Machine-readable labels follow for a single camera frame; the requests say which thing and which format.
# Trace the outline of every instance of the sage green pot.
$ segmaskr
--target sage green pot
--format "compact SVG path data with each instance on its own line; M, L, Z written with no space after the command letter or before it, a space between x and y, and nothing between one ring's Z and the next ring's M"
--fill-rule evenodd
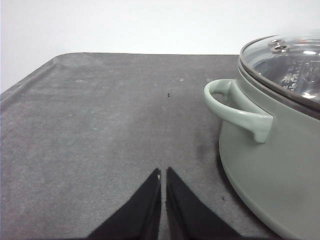
M236 79L209 82L204 100L223 119L221 161L243 202L283 238L320 239L319 111L262 84L241 57Z

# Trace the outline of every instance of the gray surface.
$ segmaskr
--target gray surface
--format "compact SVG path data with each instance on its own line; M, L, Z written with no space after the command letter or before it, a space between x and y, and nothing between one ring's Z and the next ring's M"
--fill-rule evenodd
M230 187L221 121L203 88L233 78L237 55L72 53L4 92L1 239L85 237L162 170L159 239L168 239L165 169L245 236L272 236Z

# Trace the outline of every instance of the table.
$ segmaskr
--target table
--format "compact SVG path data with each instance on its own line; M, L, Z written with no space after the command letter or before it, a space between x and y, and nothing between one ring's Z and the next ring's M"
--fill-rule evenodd
M272 237L223 171L209 81L237 55L69 53L1 95L1 239L86 237L162 170L159 239L169 238L172 167L244 236Z

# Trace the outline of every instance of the black object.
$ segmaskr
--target black object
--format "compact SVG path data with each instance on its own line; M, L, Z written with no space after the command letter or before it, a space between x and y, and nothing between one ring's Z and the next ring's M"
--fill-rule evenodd
M106 240L158 239L161 215L160 170L155 169L118 211L88 238Z
M87 238L68 240L157 240L160 174L156 168L129 201ZM204 205L171 167L166 171L166 210L171 240L261 240L241 237Z
M166 171L166 211L171 240L262 239L241 237L204 205L171 167Z

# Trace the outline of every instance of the pot handle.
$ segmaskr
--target pot handle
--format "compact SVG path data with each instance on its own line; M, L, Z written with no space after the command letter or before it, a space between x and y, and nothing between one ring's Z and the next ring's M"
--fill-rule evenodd
M232 96L241 108L251 112L229 107L217 101L211 94L222 94L225 100L228 96ZM274 117L247 98L238 87L236 80L218 79L209 82L204 87L204 101L218 117L251 131L256 142L261 144L266 142Z

